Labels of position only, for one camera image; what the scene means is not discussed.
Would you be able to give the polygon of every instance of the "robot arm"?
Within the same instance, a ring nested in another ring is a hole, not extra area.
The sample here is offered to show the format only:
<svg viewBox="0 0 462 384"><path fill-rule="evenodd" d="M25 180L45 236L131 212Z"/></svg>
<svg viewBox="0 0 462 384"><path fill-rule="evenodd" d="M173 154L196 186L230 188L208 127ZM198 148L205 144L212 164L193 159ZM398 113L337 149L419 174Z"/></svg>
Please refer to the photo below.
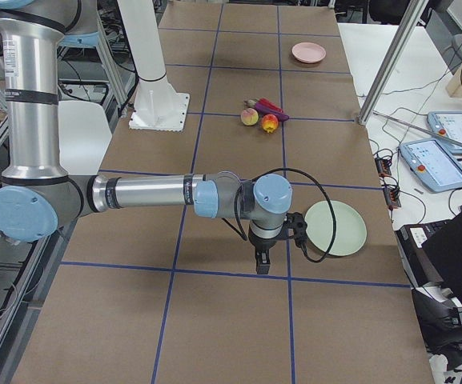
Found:
<svg viewBox="0 0 462 384"><path fill-rule="evenodd" d="M152 5L145 11L154 12ZM57 58L64 34L97 31L95 0L0 0L10 125L2 173L0 230L21 241L54 233L77 217L132 206L193 205L208 218L251 220L258 273L268 249L287 238L291 185L267 174L241 182L230 172L149 178L72 176L59 162Z"/></svg>

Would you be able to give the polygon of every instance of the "blue grid line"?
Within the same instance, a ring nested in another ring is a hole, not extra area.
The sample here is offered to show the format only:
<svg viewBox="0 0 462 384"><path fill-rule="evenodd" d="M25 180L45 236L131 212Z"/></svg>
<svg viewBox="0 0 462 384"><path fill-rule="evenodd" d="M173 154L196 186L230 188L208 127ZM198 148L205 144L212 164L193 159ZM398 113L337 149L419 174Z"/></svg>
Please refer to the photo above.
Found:
<svg viewBox="0 0 462 384"><path fill-rule="evenodd" d="M98 262L69 262L62 261L61 265L64 266L87 266L94 268L111 268L116 270L149 270L151 272L175 272L176 274L201 274L207 276L226 276L230 278L253 278L253 279L267 279L267 280L292 280L297 282L314 282L321 284L336 284L341 286L378 286L385 288L410 288L408 284L400 284L396 282L359 282L355 280L337 280L337 279L327 279L327 278L302 278L296 276L278 276L273 274L244 274L237 272L222 272L217 270L188 270L188 269L178 269L178 268L164 268L159 266L133 266L129 264L109 264L109 263L98 263Z"/></svg>
<svg viewBox="0 0 462 384"><path fill-rule="evenodd" d="M314 186L314 183L310 182L290 182L294 186ZM381 186L341 186L336 184L321 184L325 188L344 188L350 190L382 190Z"/></svg>
<svg viewBox="0 0 462 384"><path fill-rule="evenodd" d="M327 278L296 278L292 277L294 282L321 282L324 284L337 284L341 286L379 286L383 288L411 288L408 284L394 282L357 282L354 280L333 280Z"/></svg>
<svg viewBox="0 0 462 384"><path fill-rule="evenodd" d="M174 26L162 26L158 28L159 30L183 30L183 31L193 31L193 32L217 32L217 30L203 30L199 28L175 28Z"/></svg>
<svg viewBox="0 0 462 384"><path fill-rule="evenodd" d="M150 270L153 272L171 272L171 268L162 268L158 266L132 266L129 264L108 264L98 262L68 262L61 261L63 266L93 266L95 268L114 268L118 270Z"/></svg>
<svg viewBox="0 0 462 384"><path fill-rule="evenodd" d="M351 72L339 72L338 70L283 70L284 72L295 72L298 74L352 74Z"/></svg>
<svg viewBox="0 0 462 384"><path fill-rule="evenodd" d="M338 34L281 34L283 36L316 36L320 38L340 38Z"/></svg>
<svg viewBox="0 0 462 384"><path fill-rule="evenodd" d="M306 120L312 122L355 122L353 118L289 118L290 120Z"/></svg>
<svg viewBox="0 0 462 384"><path fill-rule="evenodd" d="M280 44L280 11L277 6L277 40L279 44L279 85L280 85L280 108L283 108L284 97L283 97L283 84L282 84L282 55L281 44ZM286 159L286 135L284 129L284 123L281 123L281 134L282 134L282 163L283 167L287 166ZM283 176L286 178L286 170L283 170ZM295 364L295 324L293 321L293 294L291 284L291 251L289 240L286 241L286 262L287 262L287 312L289 317L289 354L291 359L291 384L296 384L296 364Z"/></svg>
<svg viewBox="0 0 462 384"><path fill-rule="evenodd" d="M165 300L165 308L163 310L163 319L161 321L161 328L159 330L158 346L156 347L156 357L154 360L154 369L152 370L151 384L155 384L156 376L158 374L159 357L161 356L161 347L163 346L163 337L165 335L165 327L167 326L168 308L170 307L170 299L172 296L172 288L174 287L175 266L179 256L179 249L181 247L181 236L183 235L184 218L186 217L187 207L184 206L183 214L181 216L181 224L179 226L179 233L177 236L177 243L175 244L175 256L172 262L172 269L170 273L170 281L168 282L167 299Z"/></svg>
<svg viewBox="0 0 462 384"><path fill-rule="evenodd" d="M220 6L220 15L219 15L219 19L218 19L217 31L216 31L216 34L215 34L215 43L213 45L213 52L211 54L211 65L213 65L213 62L215 60L216 43L218 41L218 29L220 28L220 23L222 21L222 13L223 13L223 5ZM193 169L195 168L195 159L197 158L197 151L199 149L200 134L201 134L202 124L203 124L203 120L204 120L203 113L204 113L204 110L206 108L207 92L209 90L209 83L210 83L210 79L211 79L211 71L212 71L212 68L209 69L209 73L207 74L206 89L204 91L204 100L203 100L203 104L202 104L202 115L200 116L199 128L198 128L198 132L197 132L197 138L195 140L195 148L194 148L194 151L193 151L193 158L192 158L192 161L191 161L191 168L190 168L191 173L193 173ZM181 238L183 236L183 228L184 228L184 221L185 221L185 218L186 218L186 211L187 211L187 207L184 206L183 215L181 217L181 225L179 226L179 234L178 234L178 237L177 237L177 244L175 246L175 256L174 256L174 262L172 263L172 272L171 272L170 282L169 282L169 285L168 285L167 300L165 301L165 309L163 311L163 320L162 320L162 323L161 323L161 330L159 331L158 346L157 346L157 349L156 349L156 357L155 357L154 370L153 370L152 378L151 378L151 384L155 384L156 376L157 376L157 373L158 373L159 358L161 356L161 349L162 349L162 345L163 345L163 337L164 337L164 334L165 334L165 327L166 327L166 324L167 324L168 309L170 307L170 299L171 299L172 289L173 289L173 286L174 286L175 268L177 266L177 259L179 257L179 250L180 250L180 246L181 246Z"/></svg>
<svg viewBox="0 0 462 384"><path fill-rule="evenodd" d="M141 172L137 170L99 170L99 172L107 172L112 174L139 174L144 176L175 176L176 174L157 174L153 172ZM292 182L290 183L293 186L314 186L314 184L310 182ZM323 187L327 188L344 188L344 189L351 189L351 190L382 190L381 186L348 186L348 185L337 185L337 184L321 184Z"/></svg>
<svg viewBox="0 0 462 384"><path fill-rule="evenodd" d="M221 114L217 112L191 112L192 114L202 114L206 116L224 116L227 118L238 118L239 114ZM308 122L354 122L355 120L352 118L297 118L297 117L290 117L290 120L296 121L308 121Z"/></svg>
<svg viewBox="0 0 462 384"><path fill-rule="evenodd" d="M187 68L211 68L211 66L203 66L200 64L178 64L178 63L169 63L165 64L165 66L181 66ZM267 71L277 71L277 69L273 68L254 68L254 67L242 67L242 66L212 66L212 68L217 68L221 70L267 70ZM295 73L302 73L302 74L352 74L350 72L341 72L338 70L283 70L284 72L295 72Z"/></svg>
<svg viewBox="0 0 462 384"><path fill-rule="evenodd" d="M243 274L239 272L218 272L214 270L186 270L176 269L175 273L180 274L203 274L207 276L227 276L229 278L258 278L267 280L287 280L285 276L276 276L274 274Z"/></svg>
<svg viewBox="0 0 462 384"><path fill-rule="evenodd" d="M287 34L281 32L248 32L244 30L203 30L199 28L175 28L175 27L161 27L160 30L181 30L181 31L194 31L194 32L217 32L217 33L233 33L233 34L274 34L280 36L315 36L320 38L340 38L338 34Z"/></svg>
<svg viewBox="0 0 462 384"><path fill-rule="evenodd" d="M287 303L289 312L289 340L291 355L291 384L296 384L296 364L295 364L295 320L293 318L293 284L291 276L291 247L286 241L287 255Z"/></svg>
<svg viewBox="0 0 462 384"><path fill-rule="evenodd" d="M108 172L112 174L142 174L144 176L172 176L173 174L157 174L154 172L140 172L137 170L99 170L99 172Z"/></svg>

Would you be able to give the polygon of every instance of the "pink plate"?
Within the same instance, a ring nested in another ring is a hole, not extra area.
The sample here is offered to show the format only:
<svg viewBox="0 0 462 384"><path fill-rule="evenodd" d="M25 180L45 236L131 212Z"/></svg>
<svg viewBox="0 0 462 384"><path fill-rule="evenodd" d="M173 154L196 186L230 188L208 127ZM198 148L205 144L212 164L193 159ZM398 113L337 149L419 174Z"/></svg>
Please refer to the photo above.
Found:
<svg viewBox="0 0 462 384"><path fill-rule="evenodd" d="M322 46L319 46L314 42L300 42L293 46L291 52L297 60L308 64L321 62L327 54Z"/></svg>

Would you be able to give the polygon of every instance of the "peach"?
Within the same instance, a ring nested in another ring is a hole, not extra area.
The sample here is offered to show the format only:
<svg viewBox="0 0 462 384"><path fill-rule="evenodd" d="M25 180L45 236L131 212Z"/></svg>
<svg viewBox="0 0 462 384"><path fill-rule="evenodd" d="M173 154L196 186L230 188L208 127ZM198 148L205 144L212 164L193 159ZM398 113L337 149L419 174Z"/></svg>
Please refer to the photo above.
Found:
<svg viewBox="0 0 462 384"><path fill-rule="evenodd" d="M246 108L241 113L241 122L246 126L253 126L258 122L258 120L259 115L257 113L257 110L255 110L254 108Z"/></svg>
<svg viewBox="0 0 462 384"><path fill-rule="evenodd" d="M279 119L274 114L265 114L261 119L261 127L271 134L279 127Z"/></svg>

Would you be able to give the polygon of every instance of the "white table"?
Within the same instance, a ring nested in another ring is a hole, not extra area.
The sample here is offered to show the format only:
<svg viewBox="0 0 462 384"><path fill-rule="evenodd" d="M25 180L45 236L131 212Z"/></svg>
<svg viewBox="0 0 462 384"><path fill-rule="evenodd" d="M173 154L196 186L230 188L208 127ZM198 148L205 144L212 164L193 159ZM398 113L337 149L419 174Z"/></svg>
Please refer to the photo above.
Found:
<svg viewBox="0 0 462 384"><path fill-rule="evenodd" d="M344 49L348 57L348 63L361 105L364 101L363 96L368 93L380 67L380 63L391 44L396 28L397 26L339 24L339 31L343 38ZM447 69L439 51L433 45L426 30L423 27L417 27L392 73L384 93L424 86L429 82L441 78ZM424 104L420 111L421 114L436 110L462 110L462 98L450 98L446 92L445 87L451 77L451 74L446 74L440 82L431 84L422 90L383 95L376 105L376 110L385 114L391 114L396 108L402 106L417 112L430 94L432 96ZM399 110L393 116L406 122L412 122L420 127L427 127L425 117L416 116L406 110ZM398 142L382 131L381 128L384 123L384 118L372 116L366 125L369 137L378 142L380 148L389 148L396 152ZM396 137L402 138L405 127L389 122L386 130ZM427 137L427 135L418 131L409 130L404 138L404 142ZM373 152L376 151L374 144L372 144L372 149ZM423 200L427 207L424 218L425 222L453 217L453 213L448 208L448 198L451 191L439 194L431 193L413 175L403 160L398 164L396 156L394 157L392 171L393 175L400 182L401 190L414 194ZM394 230L398 230L404 224L418 222L423 216L423 206L415 198L402 194L400 201L402 207L394 210L392 216ZM451 208L457 213L459 211L458 207L461 204L462 190L458 190L452 196ZM436 378L437 384L443 382L444 378L441 380Z"/></svg>

